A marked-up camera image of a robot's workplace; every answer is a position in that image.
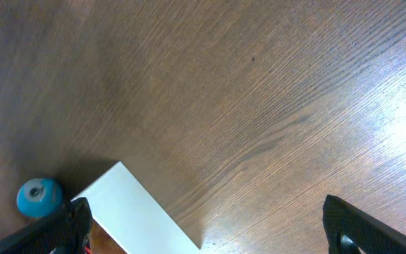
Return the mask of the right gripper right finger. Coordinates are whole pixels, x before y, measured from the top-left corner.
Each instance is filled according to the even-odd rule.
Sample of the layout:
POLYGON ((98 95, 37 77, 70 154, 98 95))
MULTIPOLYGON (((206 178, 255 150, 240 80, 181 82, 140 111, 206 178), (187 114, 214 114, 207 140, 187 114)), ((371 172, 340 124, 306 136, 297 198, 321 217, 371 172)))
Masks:
POLYGON ((337 196, 326 196, 323 225, 330 254, 406 253, 406 235, 337 196))

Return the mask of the brown plush bear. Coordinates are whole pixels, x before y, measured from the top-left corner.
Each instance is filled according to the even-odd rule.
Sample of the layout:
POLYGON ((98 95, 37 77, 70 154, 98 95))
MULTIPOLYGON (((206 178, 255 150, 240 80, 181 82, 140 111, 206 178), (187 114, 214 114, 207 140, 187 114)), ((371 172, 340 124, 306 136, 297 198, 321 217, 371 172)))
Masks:
POLYGON ((89 241, 92 254, 126 254, 96 221, 92 222, 89 241))

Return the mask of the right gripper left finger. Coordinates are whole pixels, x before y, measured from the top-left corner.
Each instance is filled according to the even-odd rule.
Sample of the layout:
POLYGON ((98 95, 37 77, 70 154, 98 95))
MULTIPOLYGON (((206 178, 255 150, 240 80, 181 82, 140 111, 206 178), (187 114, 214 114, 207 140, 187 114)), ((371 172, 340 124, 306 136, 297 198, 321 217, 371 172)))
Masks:
POLYGON ((77 198, 0 240, 0 254, 84 253, 92 222, 87 199, 77 198))

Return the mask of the blue ball toy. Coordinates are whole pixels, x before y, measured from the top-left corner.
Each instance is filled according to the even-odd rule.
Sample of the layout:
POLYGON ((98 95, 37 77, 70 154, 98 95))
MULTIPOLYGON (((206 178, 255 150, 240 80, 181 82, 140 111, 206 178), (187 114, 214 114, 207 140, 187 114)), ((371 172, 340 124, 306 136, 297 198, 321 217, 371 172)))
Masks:
POLYGON ((16 197, 20 213, 31 218, 45 217, 62 203, 62 188, 53 179, 31 179, 20 187, 16 197))

